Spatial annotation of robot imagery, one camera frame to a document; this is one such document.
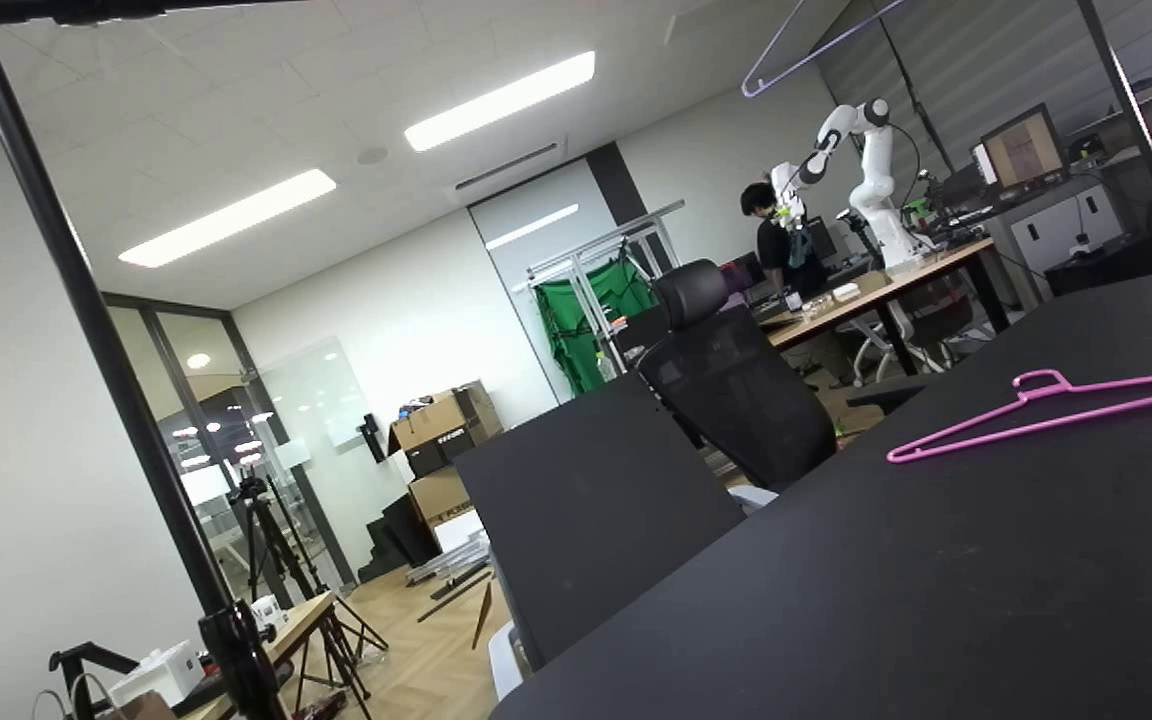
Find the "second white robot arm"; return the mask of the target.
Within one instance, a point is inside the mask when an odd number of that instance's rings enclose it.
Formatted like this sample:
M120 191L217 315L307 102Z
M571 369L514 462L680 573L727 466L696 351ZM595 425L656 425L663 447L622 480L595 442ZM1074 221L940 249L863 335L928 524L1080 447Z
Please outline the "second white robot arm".
M828 176L833 151L860 140L860 185L849 191L849 215L860 223L866 255L884 268L909 268L918 260L918 240L902 227L892 205L892 107L884 98L836 102L817 126L817 144L801 164L777 164L767 173L771 195L789 200L797 187Z

